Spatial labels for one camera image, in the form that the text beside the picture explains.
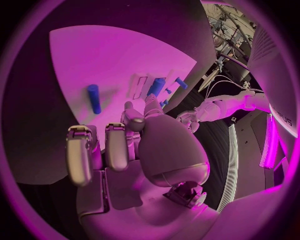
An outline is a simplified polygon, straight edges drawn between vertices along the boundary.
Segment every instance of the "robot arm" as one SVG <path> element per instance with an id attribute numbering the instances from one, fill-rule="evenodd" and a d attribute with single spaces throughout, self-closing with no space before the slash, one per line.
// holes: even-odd
<path id="1" fill-rule="evenodd" d="M 269 101 L 264 93 L 255 93 L 252 90 L 241 91 L 238 95 L 220 95 L 204 100 L 194 111 L 184 111 L 177 116 L 194 133 L 198 122 L 212 122 L 231 116 L 235 111 L 243 109 L 253 111 L 255 109 L 270 113 Z"/>

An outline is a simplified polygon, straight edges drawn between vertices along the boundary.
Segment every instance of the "magenta lighting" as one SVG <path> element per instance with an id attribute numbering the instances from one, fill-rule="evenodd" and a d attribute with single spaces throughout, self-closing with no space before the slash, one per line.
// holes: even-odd
<path id="1" fill-rule="evenodd" d="M 274 167 L 278 141 L 275 119 L 272 114 L 268 114 L 266 119 L 264 147 L 259 163 L 260 167 L 265 169 L 272 169 Z"/>

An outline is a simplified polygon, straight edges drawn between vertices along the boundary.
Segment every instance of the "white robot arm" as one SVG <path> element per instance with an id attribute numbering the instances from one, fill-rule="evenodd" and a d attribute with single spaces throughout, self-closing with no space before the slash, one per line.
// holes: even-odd
<path id="1" fill-rule="evenodd" d="M 199 127 L 199 122 L 223 119 L 239 109 L 246 111 L 259 109 L 270 113 L 269 101 L 264 93 L 244 90 L 235 96 L 220 95 L 206 98 L 199 107 L 195 107 L 192 111 L 182 112 L 176 119 L 194 133 Z"/>

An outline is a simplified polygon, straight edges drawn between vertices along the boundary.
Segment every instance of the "white board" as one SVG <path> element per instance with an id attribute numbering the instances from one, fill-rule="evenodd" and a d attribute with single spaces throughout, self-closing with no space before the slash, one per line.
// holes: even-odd
<path id="1" fill-rule="evenodd" d="M 101 149 L 105 148 L 105 126 L 120 121 L 126 101 L 132 101 L 140 113 L 144 111 L 144 100 L 133 100 L 129 94 L 136 73 L 166 77 L 168 87 L 175 81 L 168 77 L 174 70 L 184 80 L 196 64 L 165 42 L 112 26 L 60 28 L 50 32 L 49 41 L 62 93 L 79 124 L 97 127 Z M 94 114 L 90 104 L 87 86 L 91 84 L 99 87 L 100 114 Z M 163 95 L 162 90 L 157 98 L 164 101 Z"/>

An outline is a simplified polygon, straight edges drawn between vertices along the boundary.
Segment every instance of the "blue block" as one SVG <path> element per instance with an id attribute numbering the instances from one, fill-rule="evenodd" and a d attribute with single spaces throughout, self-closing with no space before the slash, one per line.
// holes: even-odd
<path id="1" fill-rule="evenodd" d="M 183 89 L 187 89 L 188 85 L 182 81 L 179 77 L 177 77 L 177 79 L 175 80 L 175 82 L 177 82 Z"/>
<path id="2" fill-rule="evenodd" d="M 166 92 L 167 92 L 168 94 L 171 94 L 171 93 L 172 93 L 172 91 L 171 91 L 170 89 L 168 89 L 168 88 L 166 88 L 165 90 L 166 90 Z"/>
<path id="3" fill-rule="evenodd" d="M 164 78 L 155 78 L 152 86 L 149 88 L 147 96 L 149 96 L 150 94 L 154 94 L 157 97 L 165 84 L 166 80 Z"/>
<path id="4" fill-rule="evenodd" d="M 94 114 L 100 114 L 101 113 L 101 106 L 100 106 L 100 100 L 99 100 L 99 89 L 96 84 L 89 85 L 87 87 L 87 92 L 90 100 L 90 104 L 92 107 L 92 111 Z"/>

